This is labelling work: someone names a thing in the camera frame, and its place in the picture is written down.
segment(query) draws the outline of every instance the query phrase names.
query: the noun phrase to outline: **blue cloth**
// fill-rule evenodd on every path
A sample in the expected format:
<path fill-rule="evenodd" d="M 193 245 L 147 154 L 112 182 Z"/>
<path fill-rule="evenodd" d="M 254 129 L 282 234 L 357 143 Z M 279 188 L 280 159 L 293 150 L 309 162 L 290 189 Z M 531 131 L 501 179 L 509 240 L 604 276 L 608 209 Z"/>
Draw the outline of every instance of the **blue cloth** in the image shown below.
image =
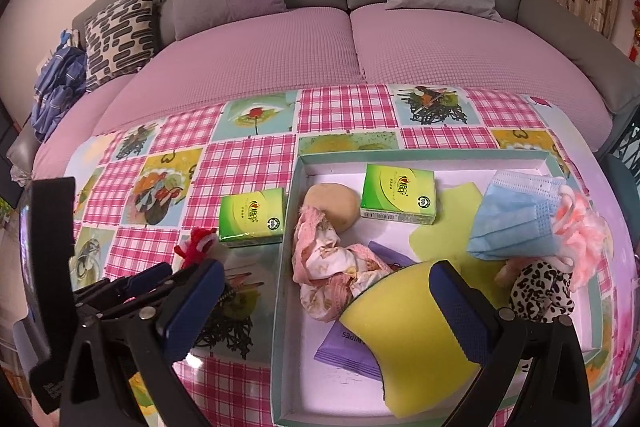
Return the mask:
<path fill-rule="evenodd" d="M 477 259 L 548 257 L 558 251 L 551 224 L 563 178 L 496 172 L 471 229 L 467 251 Z"/>
<path fill-rule="evenodd" d="M 56 53 L 42 68 L 35 85 L 31 125 L 35 136 L 46 141 L 60 120 L 86 92 L 86 53 L 73 46 L 64 47 L 70 35 L 62 32 Z"/>

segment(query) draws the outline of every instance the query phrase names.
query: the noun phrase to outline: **mask ear loop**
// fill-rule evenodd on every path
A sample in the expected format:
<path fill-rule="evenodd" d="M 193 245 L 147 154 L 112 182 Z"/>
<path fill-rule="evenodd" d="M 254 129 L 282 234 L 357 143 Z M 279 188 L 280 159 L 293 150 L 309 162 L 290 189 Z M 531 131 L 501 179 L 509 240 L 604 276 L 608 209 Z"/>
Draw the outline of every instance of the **mask ear loop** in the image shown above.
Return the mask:
<path fill-rule="evenodd" d="M 575 192 L 569 185 L 560 185 L 560 187 L 558 188 L 558 195 L 560 196 L 561 200 L 564 196 L 569 198 L 569 200 L 571 200 L 571 206 L 569 207 L 569 210 L 567 210 L 564 213 L 564 216 L 562 216 L 554 224 L 551 225 L 551 231 L 554 234 L 558 233 L 559 230 L 562 230 L 566 226 L 566 224 L 569 222 L 569 220 L 572 218 L 575 211 L 575 204 L 576 204 Z M 572 263 L 571 264 L 565 263 L 563 259 L 567 259 Z M 564 273 L 571 273 L 574 270 L 575 259 L 573 259 L 573 257 L 562 256 L 562 259 L 561 257 L 552 257 L 552 258 L 549 258 L 549 261 L 550 261 L 549 264 L 551 264 L 555 268 L 558 268 Z"/>

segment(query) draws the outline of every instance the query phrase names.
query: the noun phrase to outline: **black circular logo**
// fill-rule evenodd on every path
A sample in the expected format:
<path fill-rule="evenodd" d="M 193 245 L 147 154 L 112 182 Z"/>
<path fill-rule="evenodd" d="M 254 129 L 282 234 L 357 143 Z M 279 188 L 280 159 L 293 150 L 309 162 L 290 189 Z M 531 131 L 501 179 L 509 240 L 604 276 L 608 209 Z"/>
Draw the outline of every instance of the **black circular logo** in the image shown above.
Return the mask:
<path fill-rule="evenodd" d="M 267 228 L 269 230 L 276 230 L 279 227 L 280 220 L 277 217 L 271 217 L 271 219 L 267 221 Z"/>
<path fill-rule="evenodd" d="M 427 208 L 431 204 L 431 200 L 427 196 L 420 196 L 418 198 L 418 206 L 420 208 Z"/>

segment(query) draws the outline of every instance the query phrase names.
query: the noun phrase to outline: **blue gripper pad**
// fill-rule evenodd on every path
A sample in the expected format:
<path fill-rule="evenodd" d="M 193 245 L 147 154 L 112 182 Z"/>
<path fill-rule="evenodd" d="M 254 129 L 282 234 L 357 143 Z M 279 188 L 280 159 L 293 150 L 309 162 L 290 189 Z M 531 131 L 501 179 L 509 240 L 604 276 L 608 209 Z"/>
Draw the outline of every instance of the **blue gripper pad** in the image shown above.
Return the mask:
<path fill-rule="evenodd" d="M 429 290 L 467 359 L 484 367 L 494 348 L 494 328 L 490 324 L 495 321 L 494 308 L 482 293 L 466 285 L 448 261 L 431 267 Z"/>
<path fill-rule="evenodd" d="M 151 268 L 147 268 L 143 272 L 132 275 L 127 282 L 125 295 L 127 298 L 138 297 L 144 293 L 150 292 L 158 286 L 162 279 L 166 279 L 172 273 L 169 263 L 158 263 Z"/>
<path fill-rule="evenodd" d="M 184 359 L 225 289 L 225 269 L 210 264 L 182 306 L 164 328 L 164 358 L 169 363 Z"/>

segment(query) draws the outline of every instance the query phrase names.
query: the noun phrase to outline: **sofa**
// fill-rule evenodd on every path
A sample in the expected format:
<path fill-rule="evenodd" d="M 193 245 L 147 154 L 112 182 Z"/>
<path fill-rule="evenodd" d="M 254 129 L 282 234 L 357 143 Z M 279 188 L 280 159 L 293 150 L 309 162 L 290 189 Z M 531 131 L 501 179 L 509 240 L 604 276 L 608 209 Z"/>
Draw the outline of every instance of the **sofa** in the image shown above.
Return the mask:
<path fill-rule="evenodd" d="M 96 0 L 84 22 L 116 0 Z M 495 0 L 501 24 L 386 0 L 284 0 L 287 11 L 176 41 L 174 0 L 154 0 L 159 48 L 141 71 L 88 93 L 42 146 L 26 126 L 8 156 L 33 178 L 61 176 L 91 136 L 236 98 L 305 87 L 481 87 L 560 107 L 602 156 L 640 103 L 640 68 L 553 0 Z"/>

